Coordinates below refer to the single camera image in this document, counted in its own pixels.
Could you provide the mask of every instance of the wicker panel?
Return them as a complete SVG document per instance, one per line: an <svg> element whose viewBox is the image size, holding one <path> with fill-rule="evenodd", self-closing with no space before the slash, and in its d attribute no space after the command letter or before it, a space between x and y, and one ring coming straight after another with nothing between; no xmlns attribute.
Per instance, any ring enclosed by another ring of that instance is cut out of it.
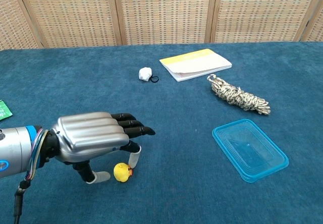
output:
<svg viewBox="0 0 323 224"><path fill-rule="evenodd" d="M109 0L28 0L49 47L116 45Z"/></svg>
<svg viewBox="0 0 323 224"><path fill-rule="evenodd" d="M323 41L323 9L315 21L307 41Z"/></svg>
<svg viewBox="0 0 323 224"><path fill-rule="evenodd" d="M17 0L0 0L0 50L37 47Z"/></svg>
<svg viewBox="0 0 323 224"><path fill-rule="evenodd" d="M209 0L121 0L127 44L204 42L208 4Z"/></svg>
<svg viewBox="0 0 323 224"><path fill-rule="evenodd" d="M311 0L221 0L215 42L292 41Z"/></svg>

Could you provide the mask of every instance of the white cloth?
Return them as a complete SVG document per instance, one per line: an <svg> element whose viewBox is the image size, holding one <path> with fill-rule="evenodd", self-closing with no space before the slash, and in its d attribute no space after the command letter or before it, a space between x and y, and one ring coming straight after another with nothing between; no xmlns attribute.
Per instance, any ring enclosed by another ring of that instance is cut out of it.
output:
<svg viewBox="0 0 323 224"><path fill-rule="evenodd" d="M152 76L151 68L142 68L139 70L139 79L143 81L149 81L150 77Z"/></svg>

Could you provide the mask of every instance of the blue container lid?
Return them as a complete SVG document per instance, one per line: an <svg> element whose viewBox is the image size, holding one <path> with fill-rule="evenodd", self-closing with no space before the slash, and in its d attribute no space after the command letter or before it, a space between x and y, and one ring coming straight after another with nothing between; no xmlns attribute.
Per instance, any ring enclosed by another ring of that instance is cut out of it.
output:
<svg viewBox="0 0 323 224"><path fill-rule="evenodd" d="M212 135L246 182L256 182L289 164L285 153L251 120L214 128Z"/></svg>

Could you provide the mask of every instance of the green card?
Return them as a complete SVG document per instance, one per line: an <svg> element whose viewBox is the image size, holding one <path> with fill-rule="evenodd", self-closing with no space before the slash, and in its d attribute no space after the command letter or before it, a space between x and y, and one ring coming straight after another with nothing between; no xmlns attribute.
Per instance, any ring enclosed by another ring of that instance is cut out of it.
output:
<svg viewBox="0 0 323 224"><path fill-rule="evenodd" d="M6 106L3 100L0 99L0 121L3 120L4 118L12 116L11 111L9 108Z"/></svg>

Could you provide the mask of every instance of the white fingertip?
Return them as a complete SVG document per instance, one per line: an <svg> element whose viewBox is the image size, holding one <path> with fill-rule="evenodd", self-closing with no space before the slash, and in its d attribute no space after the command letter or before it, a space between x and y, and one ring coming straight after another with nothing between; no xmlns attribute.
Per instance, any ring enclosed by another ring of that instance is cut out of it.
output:
<svg viewBox="0 0 323 224"><path fill-rule="evenodd" d="M102 172L94 172L92 171L94 174L94 180L91 182L87 182L88 184L97 184L97 183L101 183L104 181L107 181L111 178L110 174L108 172L102 171Z"/></svg>
<svg viewBox="0 0 323 224"><path fill-rule="evenodd" d="M130 154L130 157L129 157L129 166L133 169L136 165L137 165L137 162L139 160L139 156L140 156L140 152L141 152L141 146L139 146L140 149L138 152L132 152Z"/></svg>

